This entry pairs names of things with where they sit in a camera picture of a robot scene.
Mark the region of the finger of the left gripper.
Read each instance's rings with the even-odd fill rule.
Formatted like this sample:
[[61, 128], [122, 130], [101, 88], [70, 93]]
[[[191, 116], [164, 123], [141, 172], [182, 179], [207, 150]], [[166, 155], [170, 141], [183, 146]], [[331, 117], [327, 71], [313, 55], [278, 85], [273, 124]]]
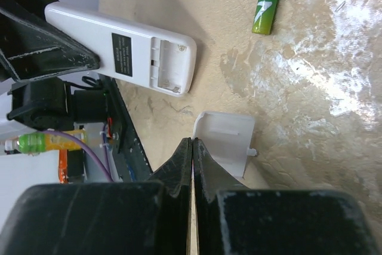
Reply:
[[49, 24], [57, 0], [1, 0], [1, 80], [36, 81], [95, 70], [99, 56]]

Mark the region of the green battery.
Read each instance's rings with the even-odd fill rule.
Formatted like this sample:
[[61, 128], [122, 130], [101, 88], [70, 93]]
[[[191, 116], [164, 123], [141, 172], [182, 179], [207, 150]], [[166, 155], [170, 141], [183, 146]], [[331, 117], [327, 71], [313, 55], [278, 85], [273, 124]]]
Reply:
[[270, 35], [279, 0], [257, 0], [252, 33]]

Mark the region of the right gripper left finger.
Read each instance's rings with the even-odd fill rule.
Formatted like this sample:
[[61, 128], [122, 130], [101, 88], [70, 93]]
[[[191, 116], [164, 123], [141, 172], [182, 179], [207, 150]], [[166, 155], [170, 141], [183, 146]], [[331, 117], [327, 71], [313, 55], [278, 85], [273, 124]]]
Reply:
[[13, 208], [14, 254], [185, 254], [192, 141], [148, 180], [37, 185]]

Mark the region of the white remote control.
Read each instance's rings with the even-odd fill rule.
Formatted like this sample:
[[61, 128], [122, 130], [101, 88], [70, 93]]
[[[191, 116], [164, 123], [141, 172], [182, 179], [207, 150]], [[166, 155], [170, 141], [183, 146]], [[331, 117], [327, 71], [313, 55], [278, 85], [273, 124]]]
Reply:
[[189, 36], [76, 8], [45, 7], [46, 21], [100, 58], [97, 73], [181, 97], [189, 92], [197, 46]]

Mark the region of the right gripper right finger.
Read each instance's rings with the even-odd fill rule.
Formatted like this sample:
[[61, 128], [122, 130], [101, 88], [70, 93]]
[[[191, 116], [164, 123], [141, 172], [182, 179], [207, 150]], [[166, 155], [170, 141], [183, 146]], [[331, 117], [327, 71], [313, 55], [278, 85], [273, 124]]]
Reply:
[[193, 142], [201, 254], [378, 254], [366, 218], [347, 193], [250, 189], [200, 139]]

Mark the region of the white battery cover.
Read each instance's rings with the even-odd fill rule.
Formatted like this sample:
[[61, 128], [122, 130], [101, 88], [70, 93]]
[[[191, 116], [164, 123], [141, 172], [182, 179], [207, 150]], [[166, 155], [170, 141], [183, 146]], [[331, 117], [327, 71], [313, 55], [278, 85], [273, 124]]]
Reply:
[[197, 117], [193, 138], [203, 141], [212, 158], [234, 177], [244, 176], [247, 159], [257, 156], [251, 147], [255, 119], [248, 115], [204, 111]]

